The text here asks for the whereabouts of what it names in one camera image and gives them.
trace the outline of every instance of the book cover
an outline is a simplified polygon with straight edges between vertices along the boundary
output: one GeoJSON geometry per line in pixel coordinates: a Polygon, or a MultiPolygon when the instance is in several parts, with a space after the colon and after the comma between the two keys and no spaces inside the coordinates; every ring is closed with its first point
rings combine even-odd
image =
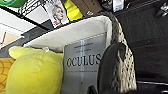
{"type": "Polygon", "coordinates": [[[54,28],[69,22],[66,16],[65,9],[60,0],[44,0],[44,1],[45,1],[44,7],[49,15],[49,18],[54,28]]]}
{"type": "Polygon", "coordinates": [[[61,94],[87,94],[90,85],[97,89],[98,67],[105,45],[106,34],[65,45],[61,94]]]}

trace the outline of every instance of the yellow stuffed toy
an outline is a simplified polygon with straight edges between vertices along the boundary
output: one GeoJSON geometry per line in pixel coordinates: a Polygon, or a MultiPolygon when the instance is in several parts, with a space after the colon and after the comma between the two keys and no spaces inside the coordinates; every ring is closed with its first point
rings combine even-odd
{"type": "Polygon", "coordinates": [[[60,94],[63,54],[17,46],[9,54],[16,61],[9,70],[6,94],[60,94]]]}
{"type": "Polygon", "coordinates": [[[13,62],[12,58],[0,58],[0,94],[5,91],[6,79],[13,62]]]}
{"type": "Polygon", "coordinates": [[[66,0],[65,8],[67,9],[68,18],[73,21],[83,17],[80,10],[75,6],[75,4],[71,0],[66,0]]]}

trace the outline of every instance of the floor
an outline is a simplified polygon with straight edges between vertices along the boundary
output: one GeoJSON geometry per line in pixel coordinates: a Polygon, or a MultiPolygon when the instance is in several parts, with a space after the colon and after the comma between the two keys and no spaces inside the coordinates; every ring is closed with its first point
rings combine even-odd
{"type": "Polygon", "coordinates": [[[1,32],[1,31],[0,31],[0,43],[1,43],[1,44],[3,43],[4,36],[5,36],[5,32],[1,32]]]}
{"type": "MultiPolygon", "coordinates": [[[[135,57],[137,80],[168,83],[168,16],[156,17],[158,9],[165,1],[161,0],[129,12],[118,12],[120,15],[116,15],[135,57]]],[[[47,21],[42,25],[52,30],[50,24],[51,22],[47,21]]],[[[1,49],[0,57],[10,57],[7,51],[11,46],[21,46],[46,32],[48,31],[39,27],[30,30],[24,34],[24,39],[21,38],[1,49]]]]}

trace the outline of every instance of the patterned fabric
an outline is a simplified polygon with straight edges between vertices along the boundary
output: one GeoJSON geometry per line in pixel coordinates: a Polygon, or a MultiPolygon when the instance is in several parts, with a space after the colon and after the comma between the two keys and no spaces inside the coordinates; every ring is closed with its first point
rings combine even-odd
{"type": "Polygon", "coordinates": [[[110,12],[101,12],[98,15],[104,15],[110,18],[112,21],[112,36],[111,44],[122,42],[126,45],[126,55],[124,62],[120,58],[118,53],[118,58],[116,58],[116,64],[114,67],[114,77],[112,81],[111,88],[117,92],[126,92],[129,90],[136,90],[136,79],[135,79],[135,70],[134,70],[134,57],[127,45],[127,41],[124,38],[122,28],[118,20],[110,12]]]}
{"type": "Polygon", "coordinates": [[[0,58],[0,92],[5,90],[8,72],[13,62],[11,58],[0,58]]]}

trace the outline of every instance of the yellow plush toy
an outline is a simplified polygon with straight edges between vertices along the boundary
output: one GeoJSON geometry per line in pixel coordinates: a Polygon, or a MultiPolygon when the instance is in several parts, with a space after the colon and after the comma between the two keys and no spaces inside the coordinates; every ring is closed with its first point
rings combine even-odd
{"type": "Polygon", "coordinates": [[[65,8],[67,9],[68,18],[73,21],[83,17],[80,10],[75,6],[75,4],[71,0],[66,0],[65,8]]]}
{"type": "Polygon", "coordinates": [[[9,54],[16,61],[9,70],[6,94],[60,94],[63,54],[17,46],[9,54]]]}
{"type": "Polygon", "coordinates": [[[13,62],[11,58],[0,58],[0,94],[5,90],[8,72],[13,62]]]}

